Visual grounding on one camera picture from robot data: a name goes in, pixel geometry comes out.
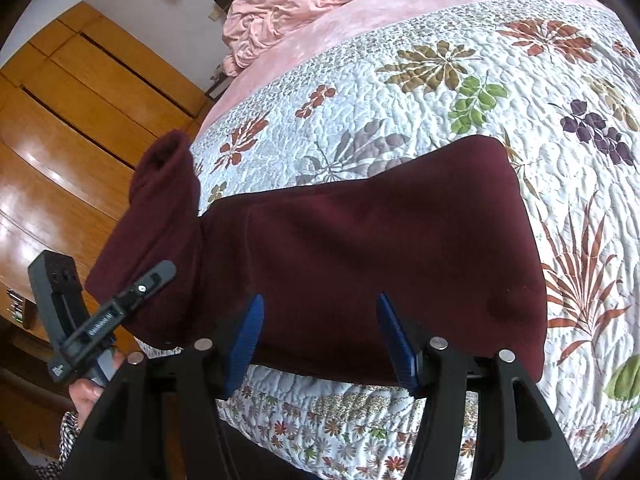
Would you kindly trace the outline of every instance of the orange fern print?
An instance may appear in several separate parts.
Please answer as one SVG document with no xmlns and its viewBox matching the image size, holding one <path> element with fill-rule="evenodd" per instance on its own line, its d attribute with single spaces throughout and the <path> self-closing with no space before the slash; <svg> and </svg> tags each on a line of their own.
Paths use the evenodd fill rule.
<svg viewBox="0 0 640 480">
<path fill-rule="evenodd" d="M 596 59 L 586 50 L 591 48 L 590 38 L 580 36 L 580 30 L 573 25 L 558 20 L 522 20 L 521 22 L 505 23 L 511 30 L 499 30 L 503 36 L 517 38 L 521 41 L 512 43 L 513 46 L 527 46 L 528 56 L 538 56 L 543 52 L 559 52 L 569 62 L 577 59 L 587 63 L 595 63 Z"/>
<path fill-rule="evenodd" d="M 605 281 L 607 266 L 617 255 L 608 254 L 604 257 L 602 253 L 604 216 L 600 219 L 591 241 L 589 218 L 594 197 L 595 195 L 591 197 L 584 210 L 579 241 L 575 236 L 571 214 L 569 214 L 571 241 L 565 241 L 558 231 L 560 246 L 556 245 L 549 228 L 541 219 L 546 240 L 554 254 L 554 263 L 561 272 L 557 272 L 547 264 L 543 264 L 542 267 L 546 272 L 545 282 L 549 291 L 546 300 L 562 307 L 562 317 L 549 319 L 548 327 L 550 329 L 573 328 L 576 335 L 576 339 L 562 350 L 558 364 L 565 361 L 580 346 L 588 343 L 591 345 L 596 368 L 600 370 L 593 349 L 609 323 L 617 317 L 624 316 L 629 307 L 607 308 L 606 306 L 606 300 L 614 286 L 622 280 Z"/>
<path fill-rule="evenodd" d="M 222 156 L 216 161 L 211 173 L 224 166 L 225 170 L 229 165 L 237 166 L 242 162 L 242 153 L 250 150 L 258 142 L 255 136 L 269 125 L 266 119 L 268 112 L 262 117 L 256 117 L 245 122 L 236 128 L 231 134 L 231 142 L 226 142 L 220 146 Z"/>
</svg>

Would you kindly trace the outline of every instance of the wooden wardrobe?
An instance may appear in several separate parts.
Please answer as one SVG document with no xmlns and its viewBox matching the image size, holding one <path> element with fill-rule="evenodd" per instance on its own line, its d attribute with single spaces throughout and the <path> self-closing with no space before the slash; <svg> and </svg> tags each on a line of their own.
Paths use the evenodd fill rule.
<svg viewBox="0 0 640 480">
<path fill-rule="evenodd" d="M 0 69 L 0 414 L 26 447 L 55 455 L 70 401 L 46 375 L 42 325 L 14 323 L 4 290 L 33 299 L 27 267 L 44 249 L 72 256 L 84 280 L 127 209 L 145 150 L 174 128 L 195 137 L 210 107 L 202 90 L 84 2 Z M 124 352 L 136 348 L 124 329 L 116 337 Z"/>
</svg>

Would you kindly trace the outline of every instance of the folded maroon cloth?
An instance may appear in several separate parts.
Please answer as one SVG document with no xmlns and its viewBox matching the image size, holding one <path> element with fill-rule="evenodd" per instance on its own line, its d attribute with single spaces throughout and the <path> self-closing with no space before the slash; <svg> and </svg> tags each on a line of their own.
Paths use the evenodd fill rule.
<svg viewBox="0 0 640 480">
<path fill-rule="evenodd" d="M 467 137 L 366 180 L 240 194 L 198 218 L 189 141 L 171 132 L 136 168 L 130 207 L 87 281 L 104 302 L 160 260 L 177 277 L 126 328 L 157 348 L 209 336 L 259 292 L 254 362 L 393 383 L 376 322 L 398 312 L 471 354 L 512 349 L 542 375 L 546 289 L 503 146 Z"/>
</svg>

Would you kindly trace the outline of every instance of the screw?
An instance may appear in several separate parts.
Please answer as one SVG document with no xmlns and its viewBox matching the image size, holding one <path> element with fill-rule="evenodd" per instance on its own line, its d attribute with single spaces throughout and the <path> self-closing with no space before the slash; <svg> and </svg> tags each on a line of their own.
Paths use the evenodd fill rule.
<svg viewBox="0 0 640 480">
<path fill-rule="evenodd" d="M 507 348 L 500 350 L 498 352 L 498 357 L 505 363 L 513 363 L 516 360 L 516 354 Z"/>
<path fill-rule="evenodd" d="M 205 350 L 209 350 L 209 348 L 211 348 L 212 346 L 213 346 L 213 341 L 211 339 L 206 338 L 206 337 L 203 337 L 202 339 L 198 339 L 193 344 L 193 347 L 196 350 L 200 350 L 201 352 L 204 352 Z"/>
<path fill-rule="evenodd" d="M 131 352 L 127 357 L 127 361 L 132 365 L 139 365 L 145 360 L 145 355 L 142 352 Z"/>
<path fill-rule="evenodd" d="M 449 342 L 443 337 L 432 337 L 429 341 L 429 345 L 431 348 L 435 348 L 436 350 L 444 350 L 447 346 L 449 346 Z"/>
</svg>

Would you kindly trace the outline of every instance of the green leaf print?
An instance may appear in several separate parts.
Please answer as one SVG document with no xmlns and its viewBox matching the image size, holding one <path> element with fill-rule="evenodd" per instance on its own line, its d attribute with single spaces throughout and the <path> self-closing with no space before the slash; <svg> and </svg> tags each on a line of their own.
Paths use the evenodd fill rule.
<svg viewBox="0 0 640 480">
<path fill-rule="evenodd" d="M 497 105 L 497 98 L 506 98 L 506 89 L 499 84 L 487 84 L 489 73 L 484 78 L 484 83 L 475 76 L 464 79 L 459 94 L 462 95 L 452 106 L 449 119 L 452 119 L 451 132 L 463 135 L 471 130 L 471 126 L 481 128 L 486 122 L 484 112 L 493 110 Z"/>
<path fill-rule="evenodd" d="M 369 433 L 373 438 L 386 438 L 386 430 L 382 428 L 371 428 Z"/>
<path fill-rule="evenodd" d="M 305 447 L 305 463 L 309 463 L 310 460 L 315 460 L 317 457 L 318 454 L 313 446 Z"/>
<path fill-rule="evenodd" d="M 615 400 L 631 400 L 640 395 L 640 354 L 632 355 L 613 372 L 604 392 Z"/>
</svg>

